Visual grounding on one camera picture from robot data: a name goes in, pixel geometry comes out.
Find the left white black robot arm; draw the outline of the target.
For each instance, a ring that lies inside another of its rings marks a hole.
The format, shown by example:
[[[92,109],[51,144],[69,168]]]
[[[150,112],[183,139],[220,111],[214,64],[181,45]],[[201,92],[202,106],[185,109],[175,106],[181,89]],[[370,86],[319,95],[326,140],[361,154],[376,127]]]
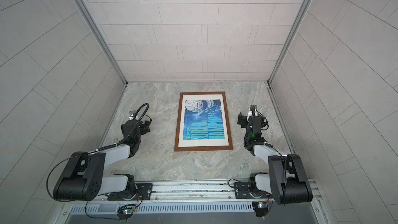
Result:
[[[145,103],[138,110],[130,112],[129,120],[121,125],[121,141],[94,151],[78,151],[64,159],[66,165],[54,189],[46,188],[50,198],[58,202],[89,202],[98,195],[106,195],[111,201],[137,197],[138,189],[133,175],[104,176],[104,169],[137,153],[142,135],[150,131],[152,120],[143,119],[148,110],[149,103]]]

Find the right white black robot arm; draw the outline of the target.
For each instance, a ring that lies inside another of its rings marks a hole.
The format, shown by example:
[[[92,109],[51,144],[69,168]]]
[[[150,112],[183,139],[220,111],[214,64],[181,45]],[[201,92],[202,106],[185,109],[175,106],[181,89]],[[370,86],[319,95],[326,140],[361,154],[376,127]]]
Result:
[[[268,165],[267,173],[250,175],[249,194],[254,198],[271,195],[277,204],[311,202],[313,193],[300,156],[280,152],[262,137],[268,126],[265,117],[257,111],[247,116],[239,113],[237,124],[246,129],[244,148]]]

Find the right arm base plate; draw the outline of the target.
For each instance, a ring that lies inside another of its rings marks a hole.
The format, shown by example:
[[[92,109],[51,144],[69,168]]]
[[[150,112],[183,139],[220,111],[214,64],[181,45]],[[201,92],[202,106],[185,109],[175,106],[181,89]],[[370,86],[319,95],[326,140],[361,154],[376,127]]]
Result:
[[[249,181],[235,182],[234,190],[236,199],[267,199],[269,197],[268,192],[259,190],[255,183]]]

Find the blue poster photo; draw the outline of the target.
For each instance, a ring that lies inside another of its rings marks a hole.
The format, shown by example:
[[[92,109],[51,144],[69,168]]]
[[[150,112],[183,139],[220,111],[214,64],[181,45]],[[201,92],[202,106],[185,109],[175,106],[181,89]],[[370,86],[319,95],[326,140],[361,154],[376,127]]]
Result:
[[[224,118],[220,100],[186,100],[184,140],[224,140]]]

